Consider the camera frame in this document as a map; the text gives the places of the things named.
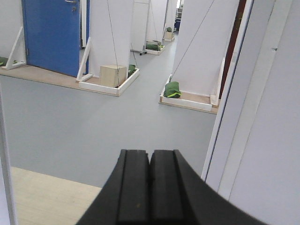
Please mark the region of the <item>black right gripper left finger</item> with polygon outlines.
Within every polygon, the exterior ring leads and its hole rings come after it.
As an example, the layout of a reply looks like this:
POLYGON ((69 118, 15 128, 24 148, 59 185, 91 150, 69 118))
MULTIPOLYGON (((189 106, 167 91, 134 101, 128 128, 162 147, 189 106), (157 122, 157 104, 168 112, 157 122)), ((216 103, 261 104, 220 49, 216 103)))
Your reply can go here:
POLYGON ((109 179, 79 225, 147 225, 149 159, 144 150, 121 150, 109 179))

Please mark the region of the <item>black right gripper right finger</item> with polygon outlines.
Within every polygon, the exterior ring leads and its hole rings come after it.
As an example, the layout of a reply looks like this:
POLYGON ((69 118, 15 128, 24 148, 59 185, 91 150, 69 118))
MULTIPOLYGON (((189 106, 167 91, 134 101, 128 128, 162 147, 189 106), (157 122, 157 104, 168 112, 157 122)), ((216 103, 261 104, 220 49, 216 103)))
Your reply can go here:
POLYGON ((150 161, 150 224, 262 225, 221 197, 179 150, 155 150, 150 161))

